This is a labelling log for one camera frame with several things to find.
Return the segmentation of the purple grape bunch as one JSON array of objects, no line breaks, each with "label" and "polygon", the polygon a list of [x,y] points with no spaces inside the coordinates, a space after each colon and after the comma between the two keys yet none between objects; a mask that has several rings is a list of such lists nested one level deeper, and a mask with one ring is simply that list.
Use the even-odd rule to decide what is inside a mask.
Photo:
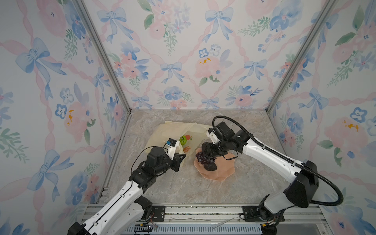
[{"label": "purple grape bunch", "polygon": [[203,152],[199,152],[195,156],[198,162],[202,165],[207,165],[207,164],[209,165],[209,164],[215,163],[215,157],[211,157],[207,154],[204,154]]}]

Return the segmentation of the green custard apple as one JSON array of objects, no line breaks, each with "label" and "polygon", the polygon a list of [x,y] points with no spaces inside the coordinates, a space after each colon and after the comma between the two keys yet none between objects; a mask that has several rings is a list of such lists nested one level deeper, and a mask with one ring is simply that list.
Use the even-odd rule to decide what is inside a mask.
[{"label": "green custard apple", "polygon": [[179,142],[182,146],[184,146],[190,139],[191,139],[190,135],[184,135],[180,137]]}]

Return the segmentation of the yellow plastic bag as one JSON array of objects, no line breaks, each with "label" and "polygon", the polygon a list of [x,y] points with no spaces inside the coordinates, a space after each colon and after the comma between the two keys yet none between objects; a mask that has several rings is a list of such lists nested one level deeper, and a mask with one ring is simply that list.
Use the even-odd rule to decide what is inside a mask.
[{"label": "yellow plastic bag", "polygon": [[209,129],[208,125],[198,123],[184,123],[165,121],[160,124],[149,138],[146,146],[160,146],[163,147],[169,138],[175,139],[179,142],[181,136],[190,135],[191,139],[182,146],[179,142],[178,152],[184,153],[186,158],[181,166],[192,165],[195,159],[195,153],[201,144],[208,139],[206,133]]}]

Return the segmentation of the dark avocado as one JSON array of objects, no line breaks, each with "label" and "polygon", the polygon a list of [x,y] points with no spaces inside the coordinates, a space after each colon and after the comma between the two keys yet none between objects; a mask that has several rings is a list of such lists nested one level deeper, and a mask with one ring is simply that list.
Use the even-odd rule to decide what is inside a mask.
[{"label": "dark avocado", "polygon": [[205,163],[204,164],[204,169],[206,171],[216,171],[217,170],[217,165],[214,162]]}]

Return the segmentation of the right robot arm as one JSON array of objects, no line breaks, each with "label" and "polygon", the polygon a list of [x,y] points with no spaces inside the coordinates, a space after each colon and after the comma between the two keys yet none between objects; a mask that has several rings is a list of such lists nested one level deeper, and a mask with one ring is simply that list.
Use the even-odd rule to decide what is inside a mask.
[{"label": "right robot arm", "polygon": [[319,183],[317,167],[303,163],[266,146],[252,134],[241,129],[234,132],[224,122],[208,129],[210,142],[203,143],[202,151],[209,157],[224,157],[229,151],[250,156],[280,174],[289,186],[276,194],[267,195],[258,205],[256,215],[263,221],[273,220],[291,207],[307,208]]}]

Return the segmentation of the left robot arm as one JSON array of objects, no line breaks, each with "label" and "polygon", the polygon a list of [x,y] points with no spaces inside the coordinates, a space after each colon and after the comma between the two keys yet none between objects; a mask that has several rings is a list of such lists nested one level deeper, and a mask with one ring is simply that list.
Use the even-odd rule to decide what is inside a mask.
[{"label": "left robot arm", "polygon": [[146,160],[132,171],[121,190],[83,224],[74,223],[69,235],[120,235],[130,225],[150,217],[152,202],[143,194],[168,170],[178,172],[186,155],[166,147],[146,149],[150,149]]}]

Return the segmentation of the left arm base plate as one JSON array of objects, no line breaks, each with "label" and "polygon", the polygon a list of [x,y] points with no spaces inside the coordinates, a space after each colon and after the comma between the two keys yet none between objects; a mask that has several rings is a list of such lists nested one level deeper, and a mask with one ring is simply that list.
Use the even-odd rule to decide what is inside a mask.
[{"label": "left arm base plate", "polygon": [[152,206],[150,209],[148,222],[164,222],[166,206]]}]

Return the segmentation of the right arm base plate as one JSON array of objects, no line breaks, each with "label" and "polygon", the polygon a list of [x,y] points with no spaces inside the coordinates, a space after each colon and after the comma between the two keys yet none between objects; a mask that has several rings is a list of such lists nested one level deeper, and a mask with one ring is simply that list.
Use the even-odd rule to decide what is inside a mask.
[{"label": "right arm base plate", "polygon": [[272,214],[265,208],[258,206],[242,206],[242,213],[239,215],[240,219],[246,222],[284,222],[285,217],[282,213]]}]

